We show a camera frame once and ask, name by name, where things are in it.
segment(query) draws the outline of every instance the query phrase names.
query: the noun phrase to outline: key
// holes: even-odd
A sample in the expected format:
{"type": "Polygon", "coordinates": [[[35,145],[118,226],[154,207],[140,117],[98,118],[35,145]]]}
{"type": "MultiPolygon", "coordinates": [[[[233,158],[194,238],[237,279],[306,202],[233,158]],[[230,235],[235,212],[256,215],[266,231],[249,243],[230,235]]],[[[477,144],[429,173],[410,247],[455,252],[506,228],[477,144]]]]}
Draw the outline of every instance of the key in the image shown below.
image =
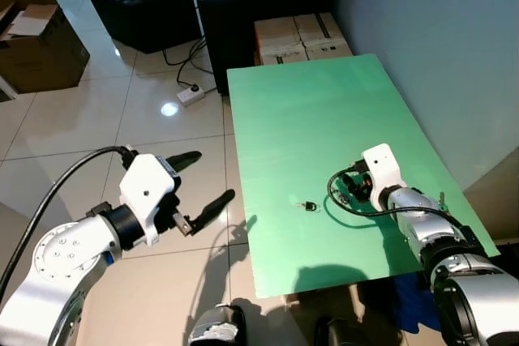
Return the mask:
{"type": "Polygon", "coordinates": [[[297,207],[304,208],[305,211],[318,211],[319,207],[314,202],[296,203],[297,207]]]}

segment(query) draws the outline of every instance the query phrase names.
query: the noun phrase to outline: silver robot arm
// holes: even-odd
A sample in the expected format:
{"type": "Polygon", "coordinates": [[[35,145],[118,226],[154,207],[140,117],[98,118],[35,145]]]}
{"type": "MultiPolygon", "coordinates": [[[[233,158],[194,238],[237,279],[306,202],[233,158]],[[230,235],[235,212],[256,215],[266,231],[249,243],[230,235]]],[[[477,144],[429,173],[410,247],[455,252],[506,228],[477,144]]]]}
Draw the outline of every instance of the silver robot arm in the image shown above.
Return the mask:
{"type": "Polygon", "coordinates": [[[343,177],[358,201],[369,199],[377,211],[414,207],[390,215],[430,280],[445,342],[519,344],[519,281],[489,261],[470,227],[442,211],[433,198],[409,188],[385,143],[366,150],[351,171],[364,173],[361,185],[343,177]]]}
{"type": "MultiPolygon", "coordinates": [[[[168,161],[180,167],[201,156],[190,152],[168,161]]],[[[43,236],[24,282],[0,313],[0,345],[63,346],[81,320],[85,297],[123,250],[158,242],[175,226],[193,235],[217,217],[233,190],[206,206],[195,220],[183,216],[175,192],[180,177],[168,161],[135,152],[120,184],[121,205],[94,207],[79,222],[62,224],[43,236]]]]}

